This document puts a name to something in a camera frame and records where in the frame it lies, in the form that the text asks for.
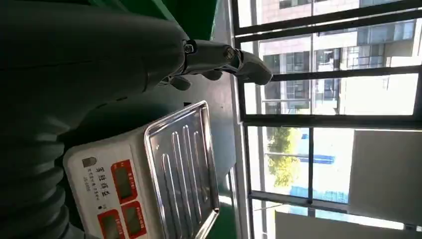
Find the red display panel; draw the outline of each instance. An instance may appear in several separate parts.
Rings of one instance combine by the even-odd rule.
[[[105,239],[125,239],[120,217],[116,209],[98,214],[101,231]]]
[[[141,205],[134,201],[121,207],[124,222],[130,239],[146,234],[146,225],[142,215]]]
[[[120,204],[134,200],[138,196],[138,192],[136,190],[130,160],[114,163],[111,166],[111,173]]]

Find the digital scale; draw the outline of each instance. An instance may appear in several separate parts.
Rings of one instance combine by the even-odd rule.
[[[64,166],[86,232],[105,239],[203,239],[219,212],[205,101],[71,148]]]

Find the tree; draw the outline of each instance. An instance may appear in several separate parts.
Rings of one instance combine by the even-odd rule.
[[[270,152],[293,153],[299,131],[296,128],[267,128],[267,135]],[[298,177],[300,161],[296,157],[270,154],[268,166],[270,174],[276,176],[274,186],[288,187]]]

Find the digital display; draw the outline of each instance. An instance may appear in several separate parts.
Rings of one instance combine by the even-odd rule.
[[[122,200],[133,196],[127,169],[125,167],[116,168],[114,176],[120,199]]]
[[[124,218],[130,235],[137,235],[142,230],[135,207],[125,208]]]
[[[101,225],[105,239],[120,239],[117,223],[114,215],[101,218]]]

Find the screw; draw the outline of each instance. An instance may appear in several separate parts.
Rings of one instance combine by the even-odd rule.
[[[233,57],[234,57],[234,50],[233,50],[233,48],[227,48],[227,50],[225,51],[225,53],[224,53],[224,56],[228,59],[228,60],[231,60],[231,59],[233,59]]]
[[[194,46],[191,44],[186,44],[185,45],[185,53],[189,54],[192,53],[194,51]]]

